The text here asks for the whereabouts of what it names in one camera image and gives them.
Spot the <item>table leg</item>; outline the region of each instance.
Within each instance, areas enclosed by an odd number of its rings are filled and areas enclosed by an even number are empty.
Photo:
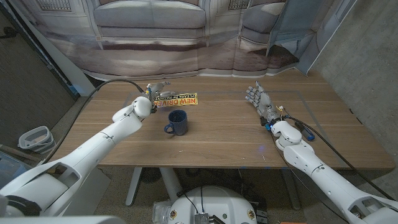
[[[285,185],[287,188],[287,193],[289,194],[289,199],[292,204],[292,208],[294,210],[300,210],[301,209],[300,199],[297,193],[292,171],[287,169],[282,170],[282,177],[285,180]]]
[[[177,193],[182,191],[180,181],[178,181],[177,175],[175,174],[173,168],[159,168],[162,173],[162,178],[164,185],[166,185],[167,193],[172,203],[174,203],[178,197]]]
[[[126,198],[127,206],[131,206],[134,203],[134,198],[136,196],[139,181],[140,181],[139,179],[141,176],[141,171],[142,171],[142,167],[134,168],[134,171],[133,171],[132,177],[131,177],[129,192],[127,193],[127,198]]]

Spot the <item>white plastic basket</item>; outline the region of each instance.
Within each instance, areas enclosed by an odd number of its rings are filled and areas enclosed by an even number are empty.
[[[54,138],[46,126],[41,126],[21,135],[18,147],[44,154],[55,146]]]

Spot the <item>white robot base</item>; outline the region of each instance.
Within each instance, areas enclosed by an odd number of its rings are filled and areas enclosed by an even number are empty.
[[[177,199],[170,209],[167,223],[209,222],[256,224],[257,220],[253,207],[240,194],[224,187],[204,186]]]

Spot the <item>screw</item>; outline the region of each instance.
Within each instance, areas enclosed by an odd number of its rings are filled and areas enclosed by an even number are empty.
[[[170,212],[170,218],[171,218],[171,219],[174,219],[175,217],[177,217],[177,211],[176,211],[176,210],[172,210],[172,211]]]
[[[250,219],[253,219],[255,216],[256,216],[256,215],[254,214],[254,211],[252,211],[252,210],[249,210],[249,211],[248,211],[248,217],[249,217]]]

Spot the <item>mug handle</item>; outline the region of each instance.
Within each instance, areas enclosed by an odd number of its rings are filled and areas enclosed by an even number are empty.
[[[173,128],[173,125],[172,125],[172,124],[168,124],[168,125],[166,125],[166,127],[164,127],[164,132],[166,132],[167,134],[174,134],[174,128]]]

